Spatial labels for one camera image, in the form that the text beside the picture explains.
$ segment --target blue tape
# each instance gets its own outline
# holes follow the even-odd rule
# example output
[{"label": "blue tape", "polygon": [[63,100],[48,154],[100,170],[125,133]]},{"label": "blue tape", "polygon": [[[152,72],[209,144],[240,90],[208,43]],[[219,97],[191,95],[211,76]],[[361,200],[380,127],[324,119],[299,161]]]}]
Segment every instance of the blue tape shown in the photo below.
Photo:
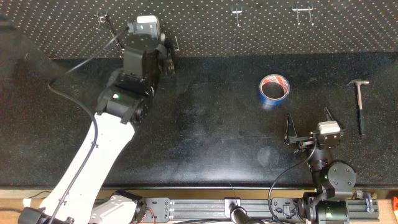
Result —
[{"label": "blue tape", "polygon": [[[266,96],[262,91],[262,86],[269,82],[278,83],[284,89],[284,95],[278,99],[269,98],[268,96]],[[290,84],[287,81],[287,79],[282,75],[276,75],[276,74],[267,75],[261,80],[259,85],[259,97],[260,97],[260,102],[263,105],[277,106],[286,100],[289,93],[290,93]]]}]

